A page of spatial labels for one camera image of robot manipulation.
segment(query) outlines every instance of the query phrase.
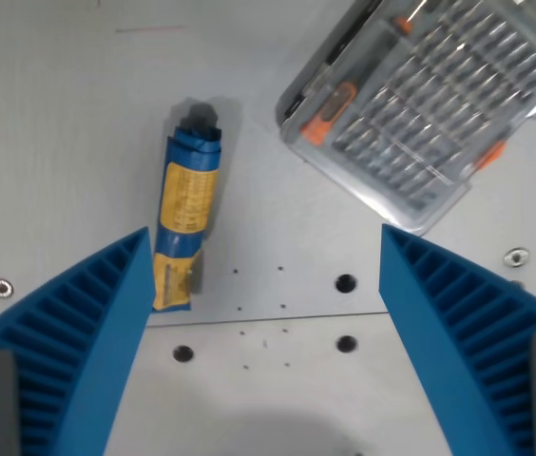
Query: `metal screw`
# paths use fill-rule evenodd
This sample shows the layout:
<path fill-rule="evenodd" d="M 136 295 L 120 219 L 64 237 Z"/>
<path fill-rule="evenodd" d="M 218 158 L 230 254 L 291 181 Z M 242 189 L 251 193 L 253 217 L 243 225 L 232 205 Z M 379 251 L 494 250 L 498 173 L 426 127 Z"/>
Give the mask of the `metal screw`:
<path fill-rule="evenodd" d="M 530 258 L 530 252 L 518 247 L 507 252 L 504 258 L 505 265 L 509 268 L 519 268 L 524 266 Z"/>
<path fill-rule="evenodd" d="M 13 292 L 12 284 L 4 278 L 0 278 L 0 297 L 6 299 L 7 297 L 11 297 Z"/>

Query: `mounting hole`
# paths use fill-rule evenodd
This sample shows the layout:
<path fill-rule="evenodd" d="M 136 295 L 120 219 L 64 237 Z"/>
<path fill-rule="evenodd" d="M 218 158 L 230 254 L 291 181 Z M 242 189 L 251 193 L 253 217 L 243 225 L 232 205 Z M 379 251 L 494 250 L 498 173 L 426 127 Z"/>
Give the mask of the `mounting hole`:
<path fill-rule="evenodd" d="M 517 247 L 515 249 L 509 250 L 503 261 L 506 266 L 509 268 L 520 268 L 524 266 L 530 259 L 530 252 L 523 247 Z"/>
<path fill-rule="evenodd" d="M 180 363 L 188 363 L 194 358 L 194 351 L 185 345 L 179 345 L 178 348 L 173 351 L 173 357 Z"/>
<path fill-rule="evenodd" d="M 343 353 L 354 352 L 356 350 L 357 345 L 358 343 L 356 342 L 356 339 L 351 335 L 343 335 L 342 337 L 337 339 L 337 342 L 335 343 L 337 349 Z"/>
<path fill-rule="evenodd" d="M 335 288 L 341 293 L 350 293 L 356 288 L 354 275 L 343 274 L 335 280 Z"/>
<path fill-rule="evenodd" d="M 0 297 L 7 298 L 11 297 L 13 293 L 12 284 L 5 280 L 4 278 L 0 278 Z"/>

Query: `clear plastic case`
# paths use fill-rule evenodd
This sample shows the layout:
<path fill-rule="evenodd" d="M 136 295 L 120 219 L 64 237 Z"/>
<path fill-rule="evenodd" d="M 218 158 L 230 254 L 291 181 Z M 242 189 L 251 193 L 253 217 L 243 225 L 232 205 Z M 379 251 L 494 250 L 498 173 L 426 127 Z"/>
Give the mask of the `clear plastic case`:
<path fill-rule="evenodd" d="M 536 0 L 368 2 L 281 97 L 282 139 L 424 234 L 536 117 Z"/>

